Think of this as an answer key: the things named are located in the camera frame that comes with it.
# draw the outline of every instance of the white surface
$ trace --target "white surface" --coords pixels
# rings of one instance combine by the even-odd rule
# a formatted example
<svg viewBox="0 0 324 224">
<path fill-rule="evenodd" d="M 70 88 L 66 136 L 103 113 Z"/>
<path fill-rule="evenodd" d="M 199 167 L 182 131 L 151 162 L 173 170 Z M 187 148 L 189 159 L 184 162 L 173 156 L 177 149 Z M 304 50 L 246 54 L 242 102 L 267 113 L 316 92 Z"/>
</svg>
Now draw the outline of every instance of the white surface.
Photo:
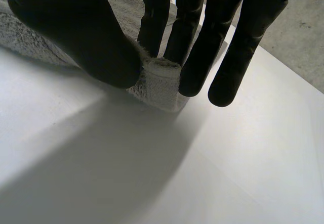
<svg viewBox="0 0 324 224">
<path fill-rule="evenodd" d="M 0 49 L 0 223 L 323 224 L 324 95 L 258 48 L 213 107 L 218 66 L 174 115 Z"/>
</svg>

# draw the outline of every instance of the terry cloth towel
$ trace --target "terry cloth towel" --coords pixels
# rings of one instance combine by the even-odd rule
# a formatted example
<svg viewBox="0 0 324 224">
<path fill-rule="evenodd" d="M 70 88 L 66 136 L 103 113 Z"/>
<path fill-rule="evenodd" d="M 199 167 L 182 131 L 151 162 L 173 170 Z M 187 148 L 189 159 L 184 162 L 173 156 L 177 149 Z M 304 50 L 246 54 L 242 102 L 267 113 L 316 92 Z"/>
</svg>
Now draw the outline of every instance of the terry cloth towel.
<svg viewBox="0 0 324 224">
<path fill-rule="evenodd" d="M 181 68 L 163 58 L 152 59 L 135 42 L 140 20 L 144 13 L 142 0 L 109 0 L 124 33 L 138 48 L 143 68 L 140 80 L 127 91 L 148 105 L 165 111 L 177 112 L 184 107 L 188 98 L 178 93 Z M 176 8 L 171 5 L 170 17 L 161 44 L 159 57 L 163 54 Z M 0 0 L 0 45 L 24 56 L 59 66 L 77 66 L 61 49 L 22 24 L 11 12 L 7 0 Z"/>
</svg>

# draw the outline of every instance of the gray floor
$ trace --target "gray floor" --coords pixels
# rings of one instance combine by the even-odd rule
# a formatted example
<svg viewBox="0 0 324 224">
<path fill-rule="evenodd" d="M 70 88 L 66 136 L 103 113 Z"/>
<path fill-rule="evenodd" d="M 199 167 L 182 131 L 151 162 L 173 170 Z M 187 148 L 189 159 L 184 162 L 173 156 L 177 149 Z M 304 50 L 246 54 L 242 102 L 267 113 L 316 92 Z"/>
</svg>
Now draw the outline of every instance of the gray floor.
<svg viewBox="0 0 324 224">
<path fill-rule="evenodd" d="M 324 93 L 324 0 L 290 0 L 261 46 Z"/>
</svg>

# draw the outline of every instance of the white towel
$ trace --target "white towel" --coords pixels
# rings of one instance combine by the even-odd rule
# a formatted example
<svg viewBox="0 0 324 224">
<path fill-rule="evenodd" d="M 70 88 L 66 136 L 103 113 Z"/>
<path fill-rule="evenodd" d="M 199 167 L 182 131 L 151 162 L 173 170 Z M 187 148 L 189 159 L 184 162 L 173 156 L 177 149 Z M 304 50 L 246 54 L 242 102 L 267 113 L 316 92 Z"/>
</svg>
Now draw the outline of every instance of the white towel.
<svg viewBox="0 0 324 224">
<path fill-rule="evenodd" d="M 163 58 L 152 59 L 135 42 L 140 20 L 144 13 L 142 0 L 109 0 L 124 33 L 138 48 L 144 70 L 136 85 L 127 91 L 148 105 L 165 111 L 177 112 L 188 98 L 178 93 L 181 68 Z M 175 19 L 175 7 L 171 7 L 160 55 L 164 52 L 167 38 Z M 7 0 L 0 0 L 0 45 L 24 56 L 60 66 L 77 66 L 61 49 L 22 24 L 9 9 Z"/>
</svg>

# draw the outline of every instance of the black glove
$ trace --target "black glove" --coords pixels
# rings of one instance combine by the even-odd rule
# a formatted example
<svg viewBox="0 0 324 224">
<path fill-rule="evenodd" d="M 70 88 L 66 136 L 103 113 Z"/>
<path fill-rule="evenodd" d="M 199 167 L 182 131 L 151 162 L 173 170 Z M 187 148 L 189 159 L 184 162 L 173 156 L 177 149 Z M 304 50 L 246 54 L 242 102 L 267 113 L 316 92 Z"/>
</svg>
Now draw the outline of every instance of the black glove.
<svg viewBox="0 0 324 224">
<path fill-rule="evenodd" d="M 51 40 L 94 78 L 120 88 L 133 86 L 140 58 L 107 0 L 8 0 L 28 27 Z"/>
<path fill-rule="evenodd" d="M 242 0 L 207 0 L 199 37 L 185 62 L 196 32 L 203 0 L 176 0 L 177 19 L 164 57 L 183 66 L 179 92 L 193 97 L 201 90 L 233 16 Z M 156 57 L 168 20 L 170 0 L 144 0 L 139 43 Z M 244 0 L 239 23 L 227 54 L 209 89 L 209 100 L 225 107 L 235 98 L 243 76 L 266 29 L 288 0 Z"/>
</svg>

